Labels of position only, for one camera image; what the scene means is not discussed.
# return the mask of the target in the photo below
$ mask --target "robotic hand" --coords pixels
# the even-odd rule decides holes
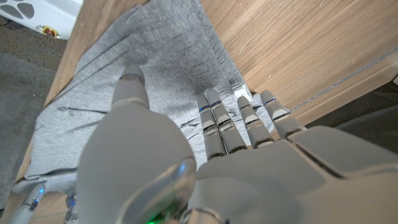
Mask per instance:
[[[149,110],[142,71],[127,68],[81,155],[80,223],[396,223],[395,154],[306,129],[270,92],[261,98],[281,140],[240,97],[249,149],[217,92],[198,97],[208,162],[197,170],[178,127]]]

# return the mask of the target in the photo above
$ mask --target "gray cloth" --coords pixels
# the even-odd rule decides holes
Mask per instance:
[[[206,155],[196,98],[210,88],[220,94],[250,144],[233,90],[244,85],[251,94],[198,0],[151,0],[109,27],[82,56],[72,82],[37,118],[28,180],[15,185],[15,191],[48,181],[47,190],[64,192],[64,181],[49,180],[65,175],[75,181],[70,177],[75,177],[80,153],[110,110],[115,83],[130,64],[144,72],[151,110],[166,114],[180,127],[198,167]],[[252,104],[261,105],[259,96]],[[257,113],[271,130],[265,109],[260,106]]]

